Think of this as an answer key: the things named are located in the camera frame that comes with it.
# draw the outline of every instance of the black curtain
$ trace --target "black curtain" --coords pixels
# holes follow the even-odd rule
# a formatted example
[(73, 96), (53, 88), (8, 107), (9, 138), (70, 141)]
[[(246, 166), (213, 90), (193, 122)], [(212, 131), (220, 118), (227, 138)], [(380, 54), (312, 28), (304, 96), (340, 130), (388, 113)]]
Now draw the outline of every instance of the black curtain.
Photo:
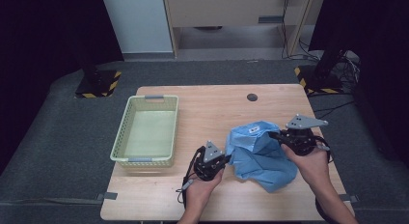
[(0, 23), (1, 173), (54, 80), (123, 56), (103, 0), (0, 0)]
[[(400, 158), (409, 166), (409, 146), (405, 138), (405, 124), (409, 122), (408, 2), (324, 0), (310, 50), (352, 50), (360, 57), (361, 75), (355, 92), (357, 105), (378, 149), (386, 157)], [(331, 45), (336, 39), (342, 42)]]

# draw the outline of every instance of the stand base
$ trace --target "stand base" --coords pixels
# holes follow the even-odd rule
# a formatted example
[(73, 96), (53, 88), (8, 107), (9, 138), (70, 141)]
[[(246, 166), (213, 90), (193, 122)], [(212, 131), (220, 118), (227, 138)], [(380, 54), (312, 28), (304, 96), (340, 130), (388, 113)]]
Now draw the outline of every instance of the stand base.
[(110, 97), (117, 87), (121, 73), (116, 70), (100, 71), (102, 86), (96, 87), (84, 76), (79, 84), (75, 96), (77, 98)]
[(325, 80), (318, 80), (314, 76), (315, 66), (299, 66), (294, 71), (307, 94), (343, 93), (342, 83), (333, 74)]

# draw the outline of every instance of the blue cloth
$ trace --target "blue cloth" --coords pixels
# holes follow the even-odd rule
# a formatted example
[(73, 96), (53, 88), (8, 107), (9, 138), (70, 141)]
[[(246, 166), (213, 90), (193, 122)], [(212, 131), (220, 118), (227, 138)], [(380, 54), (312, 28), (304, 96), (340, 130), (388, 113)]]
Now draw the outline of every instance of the blue cloth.
[(266, 121), (233, 128), (226, 140), (226, 155), (232, 156), (229, 164), (238, 178), (254, 179), (271, 193), (290, 183), (298, 170), (267, 131), (280, 129)]

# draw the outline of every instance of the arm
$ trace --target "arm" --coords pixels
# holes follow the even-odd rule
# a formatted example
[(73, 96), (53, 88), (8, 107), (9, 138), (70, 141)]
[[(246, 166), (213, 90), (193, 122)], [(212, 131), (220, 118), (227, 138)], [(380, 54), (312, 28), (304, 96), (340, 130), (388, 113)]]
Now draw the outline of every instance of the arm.
[(223, 172), (224, 169), (220, 170), (216, 177), (210, 182), (204, 182), (199, 178), (192, 178), (193, 183), (190, 184), (186, 190), (186, 210), (179, 220), (179, 224), (194, 224), (199, 222), (211, 192), (222, 181)]
[(331, 183), (325, 151), (314, 149), (310, 154), (299, 156), (286, 145), (282, 148), (299, 168), (325, 214), (339, 223), (358, 223)]

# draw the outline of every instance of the person's right hand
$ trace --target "person's right hand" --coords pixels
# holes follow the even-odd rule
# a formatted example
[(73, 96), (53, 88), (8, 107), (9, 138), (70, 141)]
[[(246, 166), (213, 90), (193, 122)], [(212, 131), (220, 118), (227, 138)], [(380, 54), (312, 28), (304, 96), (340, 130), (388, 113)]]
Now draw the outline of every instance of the person's right hand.
[(286, 156), (297, 165), (304, 180), (310, 186), (320, 186), (331, 182), (326, 151), (315, 148), (310, 154), (300, 156), (285, 144), (282, 144), (282, 149)]

